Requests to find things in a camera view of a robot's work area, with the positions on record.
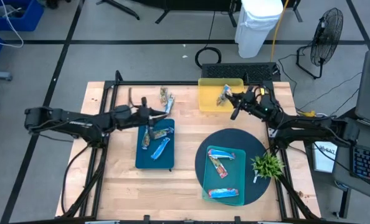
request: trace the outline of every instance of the round dark blue plate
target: round dark blue plate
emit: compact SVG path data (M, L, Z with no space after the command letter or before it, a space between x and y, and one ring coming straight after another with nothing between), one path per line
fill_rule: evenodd
M253 162L250 159L256 156L262 157L265 153L264 146L256 137L243 130L234 128L223 129L207 137L199 146L195 159L197 179L202 186L204 181L204 168L206 166L206 150L209 146L242 149L246 152L244 205L256 201L264 194L270 184L271 178L258 178L256 183L253 183L255 175L252 166Z

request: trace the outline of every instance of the teal tray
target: teal tray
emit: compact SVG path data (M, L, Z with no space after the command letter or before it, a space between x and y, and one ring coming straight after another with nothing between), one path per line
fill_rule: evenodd
M206 166L204 168L203 193L204 200L209 202L224 203L226 205L242 206L245 203L245 166L246 152L241 149L230 149L218 146L207 147L217 149L228 153L234 153L235 159L219 159L228 175L221 179L216 168L210 161L209 155L206 156ZM208 191L212 189L233 188L238 189L239 195L227 198L210 198Z

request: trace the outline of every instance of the yellow tray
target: yellow tray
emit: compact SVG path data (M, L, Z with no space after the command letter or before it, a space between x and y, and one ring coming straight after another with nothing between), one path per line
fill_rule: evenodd
M232 112L234 107L229 100L217 106L217 99L224 90L224 85L231 87L233 93L244 91L243 80L240 78L200 78L199 109L208 112Z

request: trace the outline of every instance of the keyboard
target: keyboard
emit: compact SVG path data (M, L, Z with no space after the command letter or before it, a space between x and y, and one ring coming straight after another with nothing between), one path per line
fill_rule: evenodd
M351 170L353 174L370 180L370 148L354 147L352 158Z
M250 83L280 81L279 75L273 74L274 66L275 63L203 64L202 78L243 78L247 73Z

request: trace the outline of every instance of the yellow cable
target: yellow cable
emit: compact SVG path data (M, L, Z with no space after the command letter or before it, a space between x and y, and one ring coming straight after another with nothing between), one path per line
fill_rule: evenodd
M272 59L273 59L273 53L275 52L275 41L277 39L277 34L278 34L278 30L279 30L279 26L280 26L280 22L282 21L282 17L285 13L285 10L286 10L286 7L287 7L287 4L289 3L289 0L286 0L285 2L285 5L283 7L283 11L282 13L280 14L280 18L279 18L279 21L278 21L278 24L277 24L277 27L275 28L275 35L273 36L273 42L272 42L272 50L271 50L271 59L270 59L270 62L272 62Z

